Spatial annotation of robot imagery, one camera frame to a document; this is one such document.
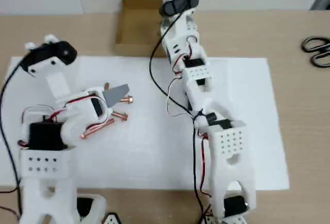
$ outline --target scissor handle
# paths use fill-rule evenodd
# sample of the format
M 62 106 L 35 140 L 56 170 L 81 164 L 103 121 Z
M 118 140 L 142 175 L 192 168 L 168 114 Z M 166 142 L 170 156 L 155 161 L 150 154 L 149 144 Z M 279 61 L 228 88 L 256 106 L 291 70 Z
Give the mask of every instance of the scissor handle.
M 317 45 L 315 47 L 307 47 L 307 44 L 311 41 L 322 41 L 322 42 L 324 42 L 324 44 Z M 301 49 L 306 53 L 312 53 L 312 52 L 316 52 L 316 51 L 318 51 L 320 53 L 326 52 L 326 49 L 329 47 L 330 47 L 330 39 L 328 39 L 326 37 L 308 37 L 301 44 Z
M 311 57 L 310 63 L 312 63 L 315 67 L 318 67 L 318 68 L 330 68 L 330 63 L 318 63 L 318 61 L 317 61 L 318 59 L 321 59 L 328 55 L 330 55 L 330 51 L 326 51 L 322 54 L 314 55 Z

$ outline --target table surface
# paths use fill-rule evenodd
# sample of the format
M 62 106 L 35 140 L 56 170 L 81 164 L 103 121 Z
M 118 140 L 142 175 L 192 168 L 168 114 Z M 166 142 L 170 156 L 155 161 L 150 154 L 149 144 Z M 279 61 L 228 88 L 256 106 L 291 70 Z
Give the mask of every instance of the table surface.
M 54 34 L 80 54 L 113 55 L 116 14 L 0 17 L 0 76 L 24 44 Z M 300 50 L 307 36 L 330 36 L 326 11 L 222 11 L 195 15 L 209 56 L 266 57 L 275 92 L 290 177 L 288 191 L 259 191 L 251 224 L 328 223 L 330 209 L 330 71 L 312 67 Z M 191 191 L 95 189 L 123 223 L 196 223 L 199 208 Z M 15 208 L 15 194 L 0 205 Z M 4 223 L 14 218 L 0 210 Z

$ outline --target white sheet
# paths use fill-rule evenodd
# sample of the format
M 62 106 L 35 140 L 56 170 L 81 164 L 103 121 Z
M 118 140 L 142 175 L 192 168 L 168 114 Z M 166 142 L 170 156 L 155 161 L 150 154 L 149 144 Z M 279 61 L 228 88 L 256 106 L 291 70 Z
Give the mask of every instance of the white sheet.
M 236 116 L 249 127 L 252 163 L 258 190 L 288 189 L 289 179 L 278 126 L 272 83 L 264 58 L 211 58 L 216 86 L 227 88 Z M 168 117 L 166 98 L 152 83 L 146 58 L 82 56 L 66 75 L 72 90 L 91 86 L 128 83 L 133 105 L 118 104 L 117 111 L 129 114 L 127 122 L 117 121 L 81 140 L 76 149 L 77 184 L 80 187 L 192 189 L 192 124 L 190 118 Z M 11 68 L 18 62 L 14 58 Z M 166 59 L 154 59 L 157 82 L 166 89 L 172 78 Z M 180 83 L 172 87 L 173 97 L 185 103 Z M 15 145 L 20 132 L 20 115 L 26 106 L 54 104 L 46 82 L 24 71 L 17 72 L 3 103 L 7 137 L 18 161 Z M 170 105 L 172 112 L 180 111 Z M 206 146 L 207 171 L 210 165 Z M 197 140 L 200 160 L 200 141 Z M 197 162 L 197 178 L 200 178 Z M 0 185 L 13 185 L 4 145 L 0 144 Z

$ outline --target copper bolt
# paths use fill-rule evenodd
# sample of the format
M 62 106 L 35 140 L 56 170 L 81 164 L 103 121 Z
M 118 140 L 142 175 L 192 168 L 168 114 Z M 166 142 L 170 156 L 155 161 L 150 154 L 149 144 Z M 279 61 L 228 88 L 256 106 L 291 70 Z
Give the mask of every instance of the copper bolt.
M 106 90 L 108 90 L 109 89 L 109 86 L 110 86 L 110 84 L 107 82 L 107 83 L 105 83 L 104 84 L 104 90 L 106 91 Z
M 119 113 L 116 111 L 112 112 L 111 115 L 113 117 L 118 117 L 118 118 L 122 119 L 122 121 L 127 121 L 127 118 L 128 118 L 128 114 L 126 114 L 126 113 L 122 114 L 122 113 Z
M 87 136 L 95 133 L 96 131 L 100 130 L 100 129 L 103 129 L 104 127 L 110 125 L 114 123 L 114 118 L 111 118 L 109 119 L 107 122 L 105 122 L 104 124 L 100 124 L 98 126 L 95 126 L 95 127 L 91 127 L 90 129 L 86 130 L 80 137 L 81 139 L 86 139 Z
M 133 96 L 128 95 L 127 97 L 124 97 L 120 99 L 121 103 L 127 103 L 127 104 L 132 104 L 133 103 Z

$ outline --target brown box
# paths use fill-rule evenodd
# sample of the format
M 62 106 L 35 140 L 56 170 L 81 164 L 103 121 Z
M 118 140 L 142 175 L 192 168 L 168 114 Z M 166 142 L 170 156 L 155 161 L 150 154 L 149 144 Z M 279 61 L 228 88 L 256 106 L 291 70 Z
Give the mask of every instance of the brown box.
M 150 57 L 160 39 L 162 0 L 122 0 L 114 51 L 122 56 Z M 160 45 L 156 57 L 165 57 Z

